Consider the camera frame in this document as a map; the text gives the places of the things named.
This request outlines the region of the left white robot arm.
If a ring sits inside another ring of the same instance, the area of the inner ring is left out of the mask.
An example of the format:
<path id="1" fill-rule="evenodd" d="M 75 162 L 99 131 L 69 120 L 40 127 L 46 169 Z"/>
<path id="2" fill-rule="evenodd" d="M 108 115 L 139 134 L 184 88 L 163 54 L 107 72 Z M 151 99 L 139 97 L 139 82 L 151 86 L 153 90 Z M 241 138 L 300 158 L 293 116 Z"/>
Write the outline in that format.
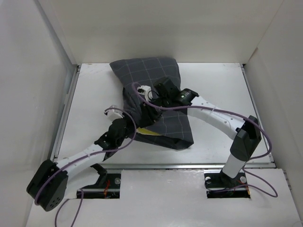
<path id="1" fill-rule="evenodd" d="M 135 135 L 137 126 L 129 117 L 116 119 L 98 140 L 84 151 L 59 161 L 45 160 L 26 192 L 44 211 L 53 210 L 65 196 L 68 181 L 88 167 L 99 164 L 126 146 L 123 141 Z"/>

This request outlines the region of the cream yellow pillow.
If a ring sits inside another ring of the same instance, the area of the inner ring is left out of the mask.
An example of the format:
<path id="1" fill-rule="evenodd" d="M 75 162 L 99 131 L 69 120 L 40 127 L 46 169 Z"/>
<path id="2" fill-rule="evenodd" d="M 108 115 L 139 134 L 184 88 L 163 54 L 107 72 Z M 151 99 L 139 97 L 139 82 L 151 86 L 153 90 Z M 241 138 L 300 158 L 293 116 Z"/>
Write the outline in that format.
<path id="1" fill-rule="evenodd" d="M 138 128 L 137 133 L 142 134 L 142 135 L 149 135 L 149 136 L 161 136 L 159 133 L 150 131 L 146 128 Z"/>

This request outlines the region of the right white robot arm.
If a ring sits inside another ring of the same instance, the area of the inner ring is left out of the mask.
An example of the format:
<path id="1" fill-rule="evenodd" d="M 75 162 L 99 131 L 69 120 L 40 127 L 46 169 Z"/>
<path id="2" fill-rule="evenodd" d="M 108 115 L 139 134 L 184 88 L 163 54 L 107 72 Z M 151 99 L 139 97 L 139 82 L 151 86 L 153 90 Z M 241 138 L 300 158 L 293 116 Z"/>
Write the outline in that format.
<path id="1" fill-rule="evenodd" d="M 197 92 L 185 88 L 180 90 L 168 77 L 163 77 L 154 85 L 156 97 L 152 96 L 150 86 L 139 86 L 136 91 L 142 95 L 144 102 L 140 105 L 141 126 L 153 124 L 164 111 L 174 110 L 195 117 L 212 125 L 231 140 L 230 155 L 215 177 L 207 177 L 212 188 L 232 188 L 237 185 L 240 170 L 250 160 L 261 141 L 258 120 L 249 116 L 232 117 L 215 105 L 203 99 Z"/>

